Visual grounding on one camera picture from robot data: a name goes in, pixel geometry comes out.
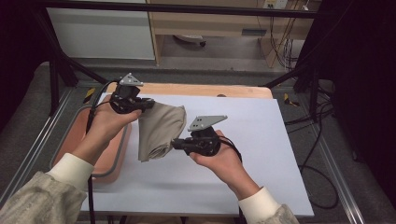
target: person's right hand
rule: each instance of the person's right hand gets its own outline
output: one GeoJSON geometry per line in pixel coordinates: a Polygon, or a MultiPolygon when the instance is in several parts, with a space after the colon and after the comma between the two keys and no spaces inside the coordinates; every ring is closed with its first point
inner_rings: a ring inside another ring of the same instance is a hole
{"type": "MultiPolygon", "coordinates": [[[[224,136],[220,130],[217,130],[216,133],[220,138],[224,136]]],[[[190,153],[190,157],[197,164],[213,171],[235,193],[238,200],[245,199],[260,190],[242,166],[236,152],[225,144],[221,144],[218,154],[213,157],[206,157],[194,152],[190,153]]]]}

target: folded cloth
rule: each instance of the folded cloth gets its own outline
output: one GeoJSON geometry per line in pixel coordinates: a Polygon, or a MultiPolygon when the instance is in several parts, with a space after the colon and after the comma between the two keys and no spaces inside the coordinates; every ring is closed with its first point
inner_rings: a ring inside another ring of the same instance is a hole
{"type": "Polygon", "coordinates": [[[171,149],[171,140],[178,138],[186,126],[184,106],[164,105],[155,102],[139,117],[140,161],[164,157],[171,149]]]}

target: pink tray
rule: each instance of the pink tray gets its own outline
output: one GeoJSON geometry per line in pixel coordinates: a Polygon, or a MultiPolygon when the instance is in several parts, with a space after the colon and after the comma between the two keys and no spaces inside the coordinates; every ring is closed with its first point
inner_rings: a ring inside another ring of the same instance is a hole
{"type": "MultiPolygon", "coordinates": [[[[90,106],[83,106],[77,112],[50,162],[50,168],[61,159],[64,153],[72,152],[84,138],[90,109],[90,106]]],[[[92,172],[93,181],[110,183],[119,177],[131,130],[132,125],[128,124],[110,141],[110,144],[94,166],[92,172]]]]}

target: white tabletop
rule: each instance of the white tabletop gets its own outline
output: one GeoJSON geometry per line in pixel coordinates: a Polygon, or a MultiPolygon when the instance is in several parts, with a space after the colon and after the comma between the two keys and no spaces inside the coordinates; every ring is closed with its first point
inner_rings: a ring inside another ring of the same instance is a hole
{"type": "MultiPolygon", "coordinates": [[[[283,119],[273,99],[139,95],[168,105],[184,105],[187,124],[196,116],[227,115],[215,124],[242,154],[252,178],[265,186],[279,203],[297,217],[314,215],[294,158],[283,119]]],[[[199,166],[182,150],[164,158],[137,160],[138,123],[133,123],[120,177],[110,184],[94,184],[94,209],[139,215],[223,216],[238,215],[237,199],[211,171],[199,166]]],[[[88,200],[82,205],[88,211],[88,200]]]]}

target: sleeve cuff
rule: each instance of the sleeve cuff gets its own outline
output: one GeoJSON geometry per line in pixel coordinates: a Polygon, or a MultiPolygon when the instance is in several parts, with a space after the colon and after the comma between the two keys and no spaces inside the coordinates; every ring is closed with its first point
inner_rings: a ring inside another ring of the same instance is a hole
{"type": "Polygon", "coordinates": [[[275,201],[267,188],[260,189],[254,195],[239,201],[247,223],[258,223],[272,217],[280,204],[275,201]]]}
{"type": "Polygon", "coordinates": [[[59,182],[83,190],[92,171],[93,166],[91,164],[70,153],[66,153],[47,174],[59,182]]]}

